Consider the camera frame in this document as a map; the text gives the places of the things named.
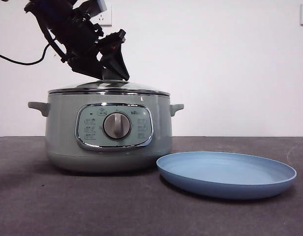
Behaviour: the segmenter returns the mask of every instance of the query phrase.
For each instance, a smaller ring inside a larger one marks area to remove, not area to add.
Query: plastic plate
[[[238,200],[282,193],[297,175],[282,162],[227,152],[179,152],[159,158],[157,166],[168,182],[186,191]]]

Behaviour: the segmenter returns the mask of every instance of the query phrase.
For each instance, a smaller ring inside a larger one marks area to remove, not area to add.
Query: gray table
[[[303,138],[175,137],[173,151],[260,155],[293,166],[281,195],[226,201],[191,194],[155,167],[82,175],[53,167],[44,137],[0,138],[0,236],[303,235]]]

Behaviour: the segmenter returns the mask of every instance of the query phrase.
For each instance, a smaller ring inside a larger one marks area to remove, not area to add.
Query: control knob
[[[122,113],[108,115],[103,124],[104,132],[112,139],[124,138],[131,129],[130,120]]]

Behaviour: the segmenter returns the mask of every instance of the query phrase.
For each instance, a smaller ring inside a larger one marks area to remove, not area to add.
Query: power cord
[[[44,56],[45,56],[45,53],[47,52],[47,49],[49,47],[49,43],[46,45],[46,47],[44,48],[43,50],[43,54],[42,54],[42,57],[37,60],[37,61],[34,61],[34,62],[30,62],[30,63],[25,63],[25,62],[19,62],[19,61],[15,61],[15,60],[12,60],[12,59],[9,59],[7,57],[4,57],[3,55],[0,54],[0,58],[3,58],[9,62],[12,62],[12,63],[15,63],[15,64],[19,64],[19,65],[35,65],[35,64],[38,64],[39,62],[41,62],[43,59],[44,59]]]

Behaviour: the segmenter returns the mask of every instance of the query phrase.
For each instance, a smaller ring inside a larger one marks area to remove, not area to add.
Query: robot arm
[[[77,0],[30,0],[25,12],[31,12],[37,19],[41,31],[52,48],[67,62],[74,72],[103,79],[129,79],[121,54],[125,31],[112,33],[104,38],[99,24],[90,19],[106,10],[104,0],[87,0],[73,8]],[[66,48],[64,53],[55,40]]]

